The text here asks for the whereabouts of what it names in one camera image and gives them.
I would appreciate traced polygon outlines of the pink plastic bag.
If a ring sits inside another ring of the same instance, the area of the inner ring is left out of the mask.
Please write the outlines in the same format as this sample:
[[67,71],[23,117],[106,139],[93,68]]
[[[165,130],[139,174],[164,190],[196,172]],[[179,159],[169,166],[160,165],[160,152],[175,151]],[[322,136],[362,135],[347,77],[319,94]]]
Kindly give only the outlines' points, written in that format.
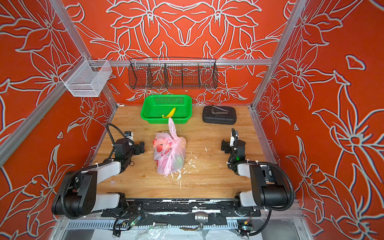
[[168,132],[156,133],[153,140],[154,161],[157,164],[157,172],[164,176],[182,169],[175,169],[173,164],[176,156],[182,156],[185,164],[187,146],[186,139],[177,135],[176,125],[172,118],[168,119],[168,127]]

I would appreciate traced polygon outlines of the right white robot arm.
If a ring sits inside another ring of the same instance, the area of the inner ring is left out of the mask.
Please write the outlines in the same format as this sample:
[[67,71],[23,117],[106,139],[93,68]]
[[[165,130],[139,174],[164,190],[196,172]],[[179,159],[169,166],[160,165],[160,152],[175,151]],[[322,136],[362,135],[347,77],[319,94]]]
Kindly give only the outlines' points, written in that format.
[[287,173],[276,164],[246,159],[245,149],[246,142],[241,140],[221,143],[221,151],[229,155],[228,169],[251,181],[251,190],[237,193],[238,204],[273,211],[288,210],[294,203],[295,191]]

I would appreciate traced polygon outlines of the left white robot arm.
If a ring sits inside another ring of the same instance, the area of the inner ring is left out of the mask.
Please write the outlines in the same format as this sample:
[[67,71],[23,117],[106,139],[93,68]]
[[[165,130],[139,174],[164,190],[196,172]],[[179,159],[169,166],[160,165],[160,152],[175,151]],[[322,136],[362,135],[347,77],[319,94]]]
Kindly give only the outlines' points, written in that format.
[[106,124],[106,131],[113,146],[109,157],[100,164],[65,174],[52,203],[53,215],[75,220],[101,213],[103,216],[123,220],[135,214],[137,207],[127,203],[124,193],[99,194],[97,187],[133,166],[133,156],[145,153],[145,143],[136,144],[133,132],[122,132],[111,123]]

